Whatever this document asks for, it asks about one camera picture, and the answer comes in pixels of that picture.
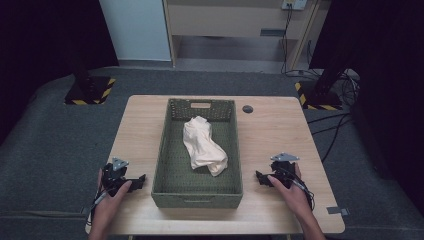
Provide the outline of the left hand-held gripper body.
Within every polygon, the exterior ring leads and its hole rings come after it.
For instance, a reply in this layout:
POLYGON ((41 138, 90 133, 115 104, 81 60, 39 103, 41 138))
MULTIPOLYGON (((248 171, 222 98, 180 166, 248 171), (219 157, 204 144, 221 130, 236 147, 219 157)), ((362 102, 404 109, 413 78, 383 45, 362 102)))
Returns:
POLYGON ((125 174, 128 165, 128 161, 113 157, 112 162, 103 167, 101 184, 110 196, 115 196, 121 186, 127 182, 125 174))

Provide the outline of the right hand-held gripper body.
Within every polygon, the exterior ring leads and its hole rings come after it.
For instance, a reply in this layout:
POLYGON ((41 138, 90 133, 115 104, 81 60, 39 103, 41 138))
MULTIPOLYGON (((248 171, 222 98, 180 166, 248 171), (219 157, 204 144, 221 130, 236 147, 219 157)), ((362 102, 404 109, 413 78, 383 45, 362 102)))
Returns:
POLYGON ((272 156, 270 160, 272 161, 271 169, 274 172, 274 177, 289 189, 297 177, 295 162, 298 160, 298 157, 282 152, 272 156))

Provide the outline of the person's left hand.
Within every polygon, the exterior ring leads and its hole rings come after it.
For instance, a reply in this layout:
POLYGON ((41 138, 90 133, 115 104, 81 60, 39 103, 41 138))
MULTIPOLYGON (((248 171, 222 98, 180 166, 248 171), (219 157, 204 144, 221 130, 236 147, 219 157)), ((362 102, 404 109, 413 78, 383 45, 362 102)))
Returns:
POLYGON ((112 222, 131 185, 131 180, 126 181, 113 197, 106 195, 103 198, 103 200, 96 206, 93 224, 108 225, 112 222))

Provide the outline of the person's right hand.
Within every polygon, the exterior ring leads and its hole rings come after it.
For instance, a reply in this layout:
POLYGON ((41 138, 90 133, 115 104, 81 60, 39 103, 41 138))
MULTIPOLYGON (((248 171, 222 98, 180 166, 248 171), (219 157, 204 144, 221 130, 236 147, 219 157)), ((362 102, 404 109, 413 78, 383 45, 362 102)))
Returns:
POLYGON ((286 188, 278 179, 272 176, 268 176, 268 180, 280 193, 286 205, 300 223, 311 222, 314 219, 314 215, 302 189, 296 185, 286 188))

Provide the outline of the green woven basket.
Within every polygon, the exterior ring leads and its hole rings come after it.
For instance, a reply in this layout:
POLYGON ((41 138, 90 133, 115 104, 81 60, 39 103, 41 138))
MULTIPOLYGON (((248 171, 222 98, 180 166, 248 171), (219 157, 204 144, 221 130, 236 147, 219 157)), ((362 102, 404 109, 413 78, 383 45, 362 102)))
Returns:
POLYGON ((234 101, 168 100, 151 195, 160 208, 239 206, 243 184, 234 101), (211 125, 211 139, 227 155, 227 168, 217 176, 212 176, 206 166, 191 167, 183 129, 197 116, 211 125))

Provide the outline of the white crumpled cloth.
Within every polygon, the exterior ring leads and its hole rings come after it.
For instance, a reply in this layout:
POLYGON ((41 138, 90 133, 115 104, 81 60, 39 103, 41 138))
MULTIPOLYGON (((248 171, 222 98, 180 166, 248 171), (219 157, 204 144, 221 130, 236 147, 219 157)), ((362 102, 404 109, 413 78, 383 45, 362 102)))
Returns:
POLYGON ((216 177, 227 168, 227 153, 212 140, 212 126, 205 118, 196 116, 184 124, 183 144, 193 170, 206 167, 216 177))

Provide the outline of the grey tape strip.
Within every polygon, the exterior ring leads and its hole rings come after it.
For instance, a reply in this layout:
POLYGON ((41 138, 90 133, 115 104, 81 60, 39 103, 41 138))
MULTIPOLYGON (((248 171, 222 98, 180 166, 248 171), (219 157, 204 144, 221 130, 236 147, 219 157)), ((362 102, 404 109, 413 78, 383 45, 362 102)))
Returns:
POLYGON ((341 216, 347 216, 350 214, 347 208, 340 208, 338 206, 327 207, 328 214, 340 214, 341 216))

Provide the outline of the black stand base striped edge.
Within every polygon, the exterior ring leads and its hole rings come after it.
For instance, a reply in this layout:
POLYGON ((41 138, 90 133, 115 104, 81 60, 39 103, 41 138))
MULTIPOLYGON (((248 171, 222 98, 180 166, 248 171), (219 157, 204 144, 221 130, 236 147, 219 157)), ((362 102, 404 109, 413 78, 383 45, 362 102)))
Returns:
POLYGON ((303 109, 342 110, 342 101, 330 86, 320 86, 313 81, 299 81, 295 84, 303 109))
POLYGON ((109 96, 115 79, 105 76, 89 76, 77 79, 64 99, 68 105, 103 104, 109 96))

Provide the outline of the black curtain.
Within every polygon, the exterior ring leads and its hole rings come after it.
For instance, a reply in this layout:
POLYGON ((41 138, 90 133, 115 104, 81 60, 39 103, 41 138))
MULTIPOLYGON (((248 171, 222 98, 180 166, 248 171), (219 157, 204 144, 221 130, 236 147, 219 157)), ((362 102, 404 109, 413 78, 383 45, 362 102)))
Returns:
POLYGON ((376 170, 424 216, 424 0, 331 0, 312 58, 360 77, 353 116, 376 170))
POLYGON ((0 145, 45 83, 118 64, 100 0, 0 0, 0 145))

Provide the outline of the white power strip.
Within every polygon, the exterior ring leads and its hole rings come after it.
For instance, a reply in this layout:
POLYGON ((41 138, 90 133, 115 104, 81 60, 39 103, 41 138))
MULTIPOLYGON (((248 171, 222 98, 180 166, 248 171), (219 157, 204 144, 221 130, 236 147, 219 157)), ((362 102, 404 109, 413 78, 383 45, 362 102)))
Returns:
POLYGON ((298 10, 305 9, 308 0, 283 0, 281 8, 283 10, 298 10))

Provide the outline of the black stand post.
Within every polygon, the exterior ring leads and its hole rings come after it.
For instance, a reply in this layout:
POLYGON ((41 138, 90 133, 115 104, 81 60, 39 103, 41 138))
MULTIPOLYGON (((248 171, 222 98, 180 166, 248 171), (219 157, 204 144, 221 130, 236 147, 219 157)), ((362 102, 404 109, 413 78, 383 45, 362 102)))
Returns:
POLYGON ((330 61, 324 69, 314 87, 314 95, 317 97, 326 97, 333 84, 346 70, 346 62, 341 58, 335 58, 330 61))
POLYGON ((94 80, 89 75, 79 54, 74 49, 70 51, 70 56, 77 85, 85 96, 93 97, 97 93, 94 80))

